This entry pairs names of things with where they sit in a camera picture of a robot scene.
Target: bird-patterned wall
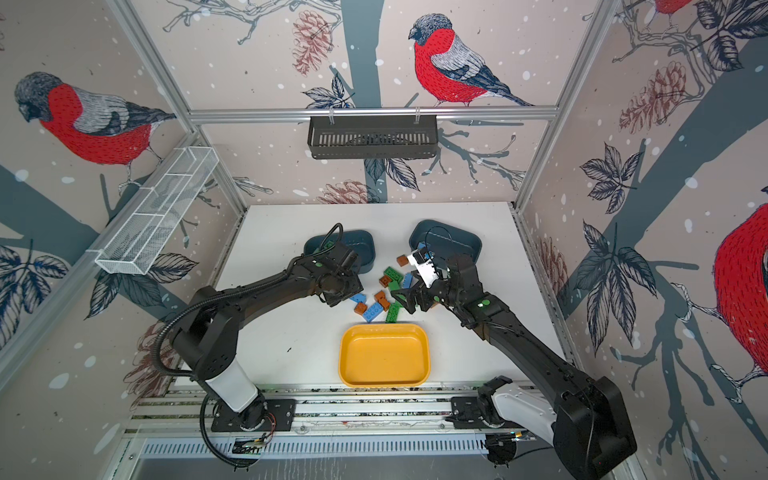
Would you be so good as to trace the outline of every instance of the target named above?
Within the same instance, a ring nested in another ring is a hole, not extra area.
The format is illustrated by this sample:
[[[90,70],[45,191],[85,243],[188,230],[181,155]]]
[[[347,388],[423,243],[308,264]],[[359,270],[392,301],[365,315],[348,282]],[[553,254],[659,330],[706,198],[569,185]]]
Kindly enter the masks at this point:
[[[0,32],[2,356],[183,130],[103,2],[5,2]],[[236,219],[209,180],[146,276],[83,285],[0,394],[1,477],[103,472],[131,407],[167,385],[159,322],[209,284]]]
[[[553,105],[595,3],[134,2],[193,109]],[[432,161],[320,164],[304,156],[306,129],[206,127],[234,175],[273,191],[251,189],[252,204],[312,202],[323,189],[370,202],[513,201],[545,122],[444,122]],[[267,155],[268,144],[292,150]],[[290,193],[303,188],[309,197]]]
[[[525,208],[648,478],[768,472],[766,34],[765,2],[624,0]]]

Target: dark blue bin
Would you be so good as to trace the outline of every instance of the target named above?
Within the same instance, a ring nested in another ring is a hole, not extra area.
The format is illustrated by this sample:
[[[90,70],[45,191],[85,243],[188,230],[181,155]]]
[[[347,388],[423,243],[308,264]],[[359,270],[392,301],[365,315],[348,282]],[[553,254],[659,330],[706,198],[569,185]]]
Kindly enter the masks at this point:
[[[304,244],[304,255],[310,255],[320,248],[320,242],[323,241],[325,235],[318,235],[312,237]],[[335,242],[339,238],[339,234],[334,233],[328,239],[329,243]],[[353,271],[358,273],[368,273],[373,268],[373,261],[376,259],[376,249],[373,247],[373,237],[365,230],[350,230],[344,232],[342,243],[347,245],[357,253],[357,260],[353,265]]]
[[[482,250],[480,237],[467,230],[452,227],[437,220],[422,220],[411,233],[409,245],[416,250],[424,242],[435,254],[433,262],[439,269],[445,269],[445,260],[457,253],[467,253],[477,263]]]

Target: yellow tray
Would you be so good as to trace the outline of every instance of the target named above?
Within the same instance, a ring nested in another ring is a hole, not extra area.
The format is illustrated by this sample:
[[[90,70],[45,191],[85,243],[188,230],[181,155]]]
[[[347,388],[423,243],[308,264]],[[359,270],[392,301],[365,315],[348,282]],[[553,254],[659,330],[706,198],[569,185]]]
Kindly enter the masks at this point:
[[[417,386],[430,368],[429,339],[418,325],[355,325],[342,337],[339,376],[348,387]]]

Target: white wire shelf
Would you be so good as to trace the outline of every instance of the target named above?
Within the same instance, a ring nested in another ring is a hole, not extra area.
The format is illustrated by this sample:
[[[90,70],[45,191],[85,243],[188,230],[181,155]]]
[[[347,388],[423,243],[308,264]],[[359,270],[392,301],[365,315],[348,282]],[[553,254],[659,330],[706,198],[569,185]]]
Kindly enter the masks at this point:
[[[99,254],[108,273],[144,275],[219,163],[211,147],[176,150],[176,159]]]

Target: white table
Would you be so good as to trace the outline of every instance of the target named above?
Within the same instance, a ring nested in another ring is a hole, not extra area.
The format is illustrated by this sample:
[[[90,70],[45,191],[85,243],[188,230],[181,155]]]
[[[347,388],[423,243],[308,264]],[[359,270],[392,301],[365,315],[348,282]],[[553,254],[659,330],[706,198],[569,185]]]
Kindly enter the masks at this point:
[[[485,291],[507,303],[523,324],[559,356],[560,343],[541,298],[531,265],[506,203],[361,204],[252,206],[240,227],[217,290],[246,285],[285,269],[304,243],[336,222],[344,230],[368,230],[376,261],[361,275],[369,304],[379,292],[379,278],[396,258],[408,253],[416,224],[434,219],[475,233],[482,240],[477,262]],[[275,309],[240,331],[237,358],[260,387],[345,388],[339,378],[339,346],[344,332],[364,323],[351,300],[329,308],[316,296]],[[384,322],[386,314],[375,322]],[[474,332],[462,328],[448,310],[437,306],[399,322],[418,323],[429,337],[432,372],[424,387],[478,385],[495,376],[525,380],[504,354]],[[177,387],[192,386],[186,378]]]

